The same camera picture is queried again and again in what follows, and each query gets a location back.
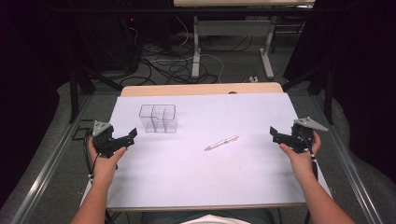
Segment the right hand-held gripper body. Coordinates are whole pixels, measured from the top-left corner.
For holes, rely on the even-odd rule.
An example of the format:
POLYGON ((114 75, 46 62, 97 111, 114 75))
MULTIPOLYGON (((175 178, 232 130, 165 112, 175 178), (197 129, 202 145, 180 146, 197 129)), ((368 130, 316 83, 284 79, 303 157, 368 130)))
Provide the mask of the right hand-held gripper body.
POLYGON ((290 147, 296 153, 303 153, 305 151, 313 153, 313 131, 327 132, 329 129, 310 117, 295 119, 293 121, 293 126, 291 127, 290 147))

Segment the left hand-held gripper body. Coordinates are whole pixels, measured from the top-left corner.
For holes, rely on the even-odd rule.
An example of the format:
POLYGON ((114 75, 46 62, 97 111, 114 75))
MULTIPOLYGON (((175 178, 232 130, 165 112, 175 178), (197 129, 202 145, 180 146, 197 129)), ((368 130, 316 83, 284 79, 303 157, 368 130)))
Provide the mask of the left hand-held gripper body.
POLYGON ((96 120, 93 124, 92 137, 95 150, 98 154, 105 155, 108 159, 120 148, 125 146, 122 139, 112 137, 114 128, 110 123, 96 120))

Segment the person's left hand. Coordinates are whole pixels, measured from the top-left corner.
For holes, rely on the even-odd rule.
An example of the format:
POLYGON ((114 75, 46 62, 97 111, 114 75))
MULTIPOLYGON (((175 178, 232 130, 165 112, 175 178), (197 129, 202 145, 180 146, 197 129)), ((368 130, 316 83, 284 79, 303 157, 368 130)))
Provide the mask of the person's left hand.
POLYGON ((121 147, 109 159, 100 156, 94 147, 93 138, 89 139, 88 150, 92 162, 92 184, 99 187, 109 187, 116 172, 117 163, 127 151, 126 147, 121 147))

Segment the person's right hand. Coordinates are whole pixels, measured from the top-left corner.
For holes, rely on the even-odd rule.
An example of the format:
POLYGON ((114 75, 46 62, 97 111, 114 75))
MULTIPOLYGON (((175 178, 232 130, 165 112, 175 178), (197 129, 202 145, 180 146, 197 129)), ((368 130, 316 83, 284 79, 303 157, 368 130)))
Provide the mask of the person's right hand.
POLYGON ((306 184, 308 182, 317 182, 313 168, 311 155, 316 155, 321 146, 321 140, 319 135, 316 132, 313 132, 313 145, 312 151, 307 151, 304 153, 295 153, 290 147, 285 144, 280 144, 280 149, 289 157, 291 168, 295 174, 298 182, 302 184, 306 184))

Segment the clear plastic desk organizer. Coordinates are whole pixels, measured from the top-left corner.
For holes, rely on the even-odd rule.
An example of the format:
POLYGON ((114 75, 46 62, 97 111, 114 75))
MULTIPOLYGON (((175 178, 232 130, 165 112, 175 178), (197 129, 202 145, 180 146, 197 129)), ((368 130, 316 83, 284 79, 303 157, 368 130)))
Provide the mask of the clear plastic desk organizer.
POLYGON ((147 133, 176 133, 175 105, 141 105, 139 118, 147 133))

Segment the black metal stand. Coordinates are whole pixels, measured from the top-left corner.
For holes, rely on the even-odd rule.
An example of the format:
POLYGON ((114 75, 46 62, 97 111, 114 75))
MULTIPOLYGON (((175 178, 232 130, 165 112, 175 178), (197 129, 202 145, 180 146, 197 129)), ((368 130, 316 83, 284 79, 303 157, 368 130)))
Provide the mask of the black metal stand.
POLYGON ((93 86, 91 77, 98 79, 116 91, 122 90, 122 86, 120 84, 117 84, 109 78, 101 75, 99 72, 94 71, 87 65, 79 62, 72 63, 69 71, 71 101, 70 123, 73 123, 79 114, 78 88, 81 88, 85 94, 94 94, 95 92, 95 87, 93 86))
POLYGON ((334 84, 334 73, 329 65, 326 63, 320 64, 307 73, 300 77, 297 77, 293 81, 288 81, 286 84, 282 85, 282 90, 287 91, 291 87, 300 84, 301 82, 313 78, 314 81, 311 82, 308 87, 308 92, 310 95, 317 95, 321 89, 325 91, 324 103, 323 103, 323 113, 326 120, 333 125, 332 119, 332 95, 333 95, 333 84, 334 84))

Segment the white pen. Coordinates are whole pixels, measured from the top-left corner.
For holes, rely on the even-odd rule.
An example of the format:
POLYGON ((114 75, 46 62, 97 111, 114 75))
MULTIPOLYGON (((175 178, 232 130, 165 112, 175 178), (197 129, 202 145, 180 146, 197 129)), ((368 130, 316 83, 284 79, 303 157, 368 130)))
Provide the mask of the white pen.
POLYGON ((239 135, 230 136, 230 137, 228 137, 228 138, 226 138, 226 139, 223 139, 223 140, 221 140, 221 141, 219 141, 219 142, 217 142, 217 143, 215 143, 215 144, 212 144, 212 145, 206 147, 206 148, 204 149, 204 151, 212 150, 212 149, 214 149, 214 148, 216 148, 216 147, 220 147, 220 146, 222 146, 222 145, 228 144, 228 143, 230 143, 230 142, 232 142, 232 141, 237 140, 238 138, 239 138, 239 135))

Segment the white table mat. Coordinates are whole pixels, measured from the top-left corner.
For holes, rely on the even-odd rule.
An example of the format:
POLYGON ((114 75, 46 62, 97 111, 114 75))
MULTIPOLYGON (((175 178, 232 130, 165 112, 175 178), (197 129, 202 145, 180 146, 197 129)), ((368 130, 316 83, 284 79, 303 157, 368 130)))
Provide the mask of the white table mat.
POLYGON ((273 142, 297 118, 285 93, 121 97, 115 136, 138 135, 119 162, 107 199, 114 210, 297 205, 305 202, 289 158, 273 142), (176 133, 147 133, 141 105, 175 105, 176 133), (239 138, 204 149, 233 135, 239 138))

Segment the dark curtain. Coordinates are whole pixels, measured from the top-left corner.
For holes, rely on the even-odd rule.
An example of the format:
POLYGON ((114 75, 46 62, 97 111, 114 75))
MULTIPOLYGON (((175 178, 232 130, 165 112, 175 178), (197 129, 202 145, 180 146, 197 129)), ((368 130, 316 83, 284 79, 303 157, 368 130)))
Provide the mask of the dark curtain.
POLYGON ((349 148, 396 184, 396 0, 316 0, 284 73, 333 75, 349 148))
POLYGON ((0 207, 54 117, 67 74, 40 0, 0 0, 0 207))

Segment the black computer tower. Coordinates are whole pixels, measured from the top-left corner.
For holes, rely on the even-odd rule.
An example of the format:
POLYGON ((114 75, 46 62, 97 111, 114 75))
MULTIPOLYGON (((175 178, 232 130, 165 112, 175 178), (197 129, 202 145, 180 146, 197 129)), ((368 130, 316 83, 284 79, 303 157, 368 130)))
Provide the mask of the black computer tower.
POLYGON ((102 71, 134 73, 138 68, 137 36, 125 17, 95 16, 92 19, 92 58, 102 71))

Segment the person's torso clothing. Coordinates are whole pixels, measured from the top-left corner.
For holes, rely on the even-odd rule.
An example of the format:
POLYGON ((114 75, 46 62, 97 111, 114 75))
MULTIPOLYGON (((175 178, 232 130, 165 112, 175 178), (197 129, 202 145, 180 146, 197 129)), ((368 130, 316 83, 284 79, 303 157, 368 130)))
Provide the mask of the person's torso clothing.
POLYGON ((141 224, 275 224, 267 209, 145 212, 141 224))

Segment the white-framed desk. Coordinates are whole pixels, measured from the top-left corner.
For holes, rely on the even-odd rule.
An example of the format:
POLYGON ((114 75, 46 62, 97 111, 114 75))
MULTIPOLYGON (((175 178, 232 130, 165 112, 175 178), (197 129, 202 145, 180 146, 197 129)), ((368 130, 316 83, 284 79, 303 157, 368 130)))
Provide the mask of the white-framed desk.
MULTIPOLYGON (((174 0, 175 7, 203 9, 204 7, 241 7, 242 9, 310 9, 316 0, 174 0)), ((270 16, 266 21, 219 21, 199 20, 193 17, 194 55, 192 76, 200 72, 201 47, 199 40, 205 35, 262 35, 265 45, 260 49, 262 65, 267 78, 275 77, 269 60, 269 51, 275 35, 277 16, 270 16)))

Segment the black floor bracket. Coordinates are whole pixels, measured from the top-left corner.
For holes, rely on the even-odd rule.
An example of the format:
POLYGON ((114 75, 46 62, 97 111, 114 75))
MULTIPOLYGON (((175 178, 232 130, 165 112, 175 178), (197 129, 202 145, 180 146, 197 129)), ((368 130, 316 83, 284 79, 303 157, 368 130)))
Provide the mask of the black floor bracket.
POLYGON ((85 136, 92 131, 93 120, 92 119, 82 119, 77 128, 72 132, 71 140, 79 141, 84 140, 85 136))

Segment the metal floor rail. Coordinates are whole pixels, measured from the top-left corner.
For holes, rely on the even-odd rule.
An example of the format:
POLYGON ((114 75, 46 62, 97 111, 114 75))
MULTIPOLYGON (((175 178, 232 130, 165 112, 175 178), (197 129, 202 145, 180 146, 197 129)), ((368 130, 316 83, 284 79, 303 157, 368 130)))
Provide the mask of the metal floor rail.
POLYGON ((353 194, 360 205, 365 219, 367 220, 368 224, 384 224, 371 196, 369 195, 369 191, 361 179, 358 167, 354 163, 350 151, 342 142, 341 136, 338 134, 334 125, 329 122, 329 118, 325 114, 326 106, 324 105, 324 102, 321 100, 319 95, 312 96, 311 100, 315 105, 315 109, 318 111, 318 116, 329 128, 329 135, 331 136, 332 141, 335 143, 334 153, 340 162, 340 165, 348 180, 349 186, 351 187, 353 194))
POLYGON ((69 97, 61 101, 28 170, 15 190, 19 206, 9 224, 69 224, 87 184, 82 142, 73 135, 92 97, 82 96, 79 114, 70 121, 69 97))

